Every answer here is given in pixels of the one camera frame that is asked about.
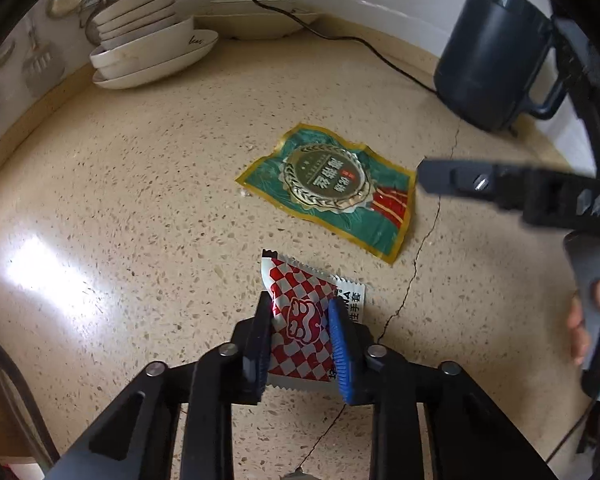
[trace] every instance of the white plate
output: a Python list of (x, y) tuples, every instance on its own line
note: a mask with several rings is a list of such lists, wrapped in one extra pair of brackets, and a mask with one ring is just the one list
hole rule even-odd
[(125, 43), (129, 43), (133, 40), (139, 40), (144, 36), (148, 36), (149, 34), (153, 34), (154, 32), (158, 32), (159, 30), (163, 30), (164, 28), (171, 27), (171, 25), (175, 25), (178, 21), (178, 17), (174, 14), (171, 16), (167, 16), (157, 22), (149, 23), (149, 25), (145, 25), (144, 27), (136, 28), (135, 30), (130, 30), (126, 34), (121, 34), (120, 36), (116, 36), (115, 38), (111, 38), (110, 40), (105, 40), (101, 42), (103, 48), (106, 50), (111, 50), (112, 48), (116, 48), (117, 46), (124, 45)]
[(118, 77), (116, 79), (104, 79), (100, 72), (96, 70), (95, 74), (93, 74), (92, 81), (97, 86), (110, 90), (133, 88), (135, 86), (151, 83), (152, 81), (157, 81), (158, 79), (167, 77), (168, 75), (175, 74), (176, 72), (185, 69), (187, 66), (194, 64), (199, 59), (202, 59), (206, 56), (206, 54), (209, 53), (209, 51), (211, 51), (216, 42), (217, 40), (211, 44), (208, 44), (207, 46), (197, 48), (196, 50), (193, 50), (184, 56), (175, 57), (165, 61), (164, 63), (145, 68), (139, 72), (123, 75), (122, 77)]
[(171, 5), (173, 2), (175, 2), (175, 0), (151, 0), (147, 4), (144, 4), (142, 7), (130, 10), (122, 16), (118, 16), (117, 18), (111, 20), (110, 22), (99, 25), (98, 32), (101, 34), (103, 32), (111, 32), (114, 28), (122, 27), (127, 23), (131, 23), (135, 20), (139, 20), (140, 18), (144, 18), (145, 16), (148, 16), (156, 10), (163, 9), (166, 6)]
[(110, 22), (118, 16), (122, 16), (122, 14), (130, 10), (137, 9), (150, 1), (152, 0), (118, 0), (96, 14), (93, 17), (93, 23), (102, 25), (103, 23)]
[(193, 19), (189, 18), (113, 50), (104, 50), (101, 45), (89, 59), (105, 79), (116, 79), (187, 54), (217, 38), (218, 33), (214, 30), (194, 30)]
[(171, 16), (172, 14), (175, 14), (175, 12), (176, 7), (174, 4), (167, 5), (166, 7), (156, 10), (147, 16), (143, 16), (139, 20), (133, 20), (131, 23), (127, 23), (122, 27), (114, 28), (111, 32), (101, 32), (100, 39), (103, 41), (111, 40), (112, 38), (122, 36), (122, 34), (131, 32), (132, 30), (136, 30), (136, 28), (144, 27), (145, 25), (149, 25), (150, 23), (157, 22), (158, 20)]

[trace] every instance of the terrazzo floor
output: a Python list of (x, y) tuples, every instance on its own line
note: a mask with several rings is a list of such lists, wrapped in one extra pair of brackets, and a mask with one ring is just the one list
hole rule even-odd
[[(415, 169), (424, 156), (533, 161), (460, 121), (362, 46), (299, 34), (224, 41), (129, 91), (87, 88), (0, 171), (0, 342), (64, 451), (142, 366), (227, 340), (262, 290), (260, 251), (366, 284), (365, 323), (407, 358), (452, 359), (546, 455), (583, 396), (557, 232), (416, 192), (392, 266), (292, 218), (236, 176), (299, 122)], [(237, 478), (368, 475), (371, 411), (268, 388), (234, 407)]]

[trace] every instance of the black power cord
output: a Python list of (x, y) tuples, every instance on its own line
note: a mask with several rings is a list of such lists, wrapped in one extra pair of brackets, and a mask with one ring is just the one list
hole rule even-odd
[(11, 357), (9, 357), (9, 354), (5, 352), (2, 346), (0, 346), (0, 368), (7, 374), (13, 385), (16, 387), (20, 397), (22, 398), (22, 402), (29, 412), (33, 426), (36, 428), (38, 436), (40, 437), (40, 440), (42, 441), (42, 444), (49, 455), (49, 458), (53, 463), (56, 463), (58, 460), (60, 460), (60, 454), (56, 449), (56, 445), (51, 438), (49, 430), (46, 428), (45, 419), (42, 418), (42, 414), (40, 413), (40, 409), (36, 404), (33, 393), (31, 393), (29, 385), (24, 379), (20, 369), (17, 367), (16, 363), (13, 362)]
[(561, 439), (561, 441), (558, 442), (558, 445), (556, 447), (554, 447), (554, 450), (551, 453), (549, 453), (549, 456), (544, 461), (545, 463), (551, 462), (551, 460), (554, 458), (554, 456), (556, 456), (558, 451), (560, 451), (562, 449), (562, 446), (564, 446), (564, 444), (567, 442), (567, 440), (570, 439), (571, 435), (573, 435), (573, 433), (575, 433), (575, 431), (582, 425), (582, 423), (585, 420), (587, 420), (587, 417), (589, 416), (589, 413), (591, 413), (591, 410), (593, 410), (594, 406), (596, 405), (596, 402), (598, 402), (597, 398), (591, 399), (591, 402), (587, 406), (587, 409), (584, 410), (584, 413), (580, 416), (580, 418), (576, 421), (576, 423), (571, 427), (571, 429), (569, 431), (567, 431), (567, 433), (564, 435), (564, 437)]
[(358, 43), (361, 43), (364, 46), (366, 46), (371, 52), (374, 53), (374, 55), (378, 59), (380, 59), (382, 62), (386, 63), (388, 66), (390, 66), (391, 68), (393, 68), (396, 72), (398, 72), (398, 73), (402, 74), (403, 76), (407, 77), (408, 79), (412, 80), (414, 83), (416, 83), (417, 85), (419, 85), (421, 88), (424, 88), (425, 90), (427, 90), (427, 91), (429, 91), (429, 92), (431, 92), (433, 94), (437, 94), (437, 92), (433, 88), (430, 88), (429, 86), (425, 85), (422, 81), (419, 81), (417, 78), (415, 78), (411, 74), (405, 72), (400, 67), (394, 65), (394, 63), (392, 63), (387, 58), (385, 58), (382, 54), (380, 54), (376, 50), (376, 48), (371, 43), (369, 43), (367, 40), (364, 40), (363, 38), (359, 38), (357, 36), (327, 36), (326, 34), (322, 34), (321, 32), (318, 32), (313, 27), (311, 27), (307, 23), (303, 22), (296, 15), (294, 15), (291, 12), (288, 12), (288, 10), (284, 10), (284, 9), (280, 9), (279, 7), (274, 7), (274, 6), (270, 6), (270, 5), (267, 5), (267, 4), (263, 4), (262, 2), (260, 2), (258, 0), (251, 0), (251, 1), (254, 4), (256, 4), (257, 6), (263, 8), (263, 9), (273, 10), (274, 12), (278, 12), (280, 14), (284, 14), (285, 16), (287, 16), (287, 17), (291, 18), (292, 20), (294, 20), (299, 25), (302, 25), (302, 27), (304, 27), (310, 33), (315, 34), (316, 36), (318, 36), (319, 38), (323, 38), (324, 40), (330, 40), (330, 41), (357, 41)]

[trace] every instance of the metal screw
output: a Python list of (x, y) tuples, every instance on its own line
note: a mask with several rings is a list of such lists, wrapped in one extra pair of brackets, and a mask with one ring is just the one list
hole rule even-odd
[(371, 357), (384, 357), (386, 355), (386, 346), (371, 345), (366, 349), (366, 353), (368, 353)]
[(445, 361), (440, 365), (440, 369), (447, 375), (458, 375), (462, 368), (454, 361)]
[(149, 363), (144, 371), (149, 377), (157, 377), (166, 369), (167, 366), (164, 363), (161, 363), (160, 361), (154, 361), (153, 363)]
[(233, 343), (224, 343), (220, 346), (219, 350), (220, 355), (223, 355), (224, 357), (230, 357), (235, 355), (235, 353), (238, 351), (238, 347)]
[(485, 174), (482, 174), (478, 178), (474, 180), (474, 189), (476, 191), (482, 191), (485, 187), (489, 185), (489, 177)]

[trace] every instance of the green food package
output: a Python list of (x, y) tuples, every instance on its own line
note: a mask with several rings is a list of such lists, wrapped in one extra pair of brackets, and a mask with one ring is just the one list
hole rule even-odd
[(364, 144), (301, 123), (236, 182), (391, 264), (409, 227), (415, 174)]

